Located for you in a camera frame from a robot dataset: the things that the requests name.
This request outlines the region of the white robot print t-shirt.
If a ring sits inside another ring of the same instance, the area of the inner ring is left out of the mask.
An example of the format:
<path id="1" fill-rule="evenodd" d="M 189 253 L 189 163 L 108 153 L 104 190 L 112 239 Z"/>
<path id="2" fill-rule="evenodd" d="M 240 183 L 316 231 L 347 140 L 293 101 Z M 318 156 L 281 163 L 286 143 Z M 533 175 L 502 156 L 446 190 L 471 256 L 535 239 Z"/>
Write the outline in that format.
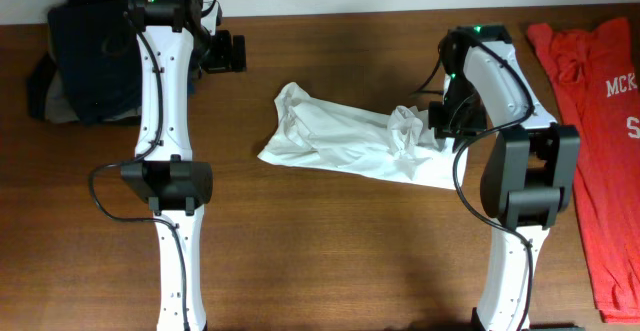
<path id="1" fill-rule="evenodd" d="M 426 110 L 375 113 L 314 98 L 295 82 L 274 104 L 278 126 L 258 154 L 266 163 L 454 188 L 454 140 L 435 137 Z"/>

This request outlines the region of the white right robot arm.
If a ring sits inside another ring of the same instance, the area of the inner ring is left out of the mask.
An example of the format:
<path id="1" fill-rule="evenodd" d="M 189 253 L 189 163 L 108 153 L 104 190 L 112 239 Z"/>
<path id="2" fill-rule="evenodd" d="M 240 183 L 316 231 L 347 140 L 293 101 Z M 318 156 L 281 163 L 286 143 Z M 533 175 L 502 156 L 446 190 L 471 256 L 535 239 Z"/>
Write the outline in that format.
<path id="1" fill-rule="evenodd" d="M 536 264 L 558 215 L 569 203 L 580 136 L 546 111 L 526 81 L 502 25 L 456 27 L 438 45 L 445 73 L 428 126 L 451 138 L 456 161 L 476 142 L 496 138 L 480 181 L 476 210 L 453 177 L 465 208 L 491 228 L 485 286 L 471 330 L 528 330 Z"/>

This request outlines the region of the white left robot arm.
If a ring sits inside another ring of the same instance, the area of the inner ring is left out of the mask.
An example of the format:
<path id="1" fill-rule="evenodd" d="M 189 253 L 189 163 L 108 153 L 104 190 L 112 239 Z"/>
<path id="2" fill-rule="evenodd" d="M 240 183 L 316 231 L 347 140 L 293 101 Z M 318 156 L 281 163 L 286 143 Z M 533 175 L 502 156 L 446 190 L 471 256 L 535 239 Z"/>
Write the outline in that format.
<path id="1" fill-rule="evenodd" d="M 141 126 L 121 177 L 149 206 L 160 250 L 160 330 L 204 330 L 200 231 L 213 171 L 196 161 L 188 128 L 188 86 L 203 74 L 244 72 L 245 39 L 220 29 L 217 0 L 129 0 L 140 51 Z"/>

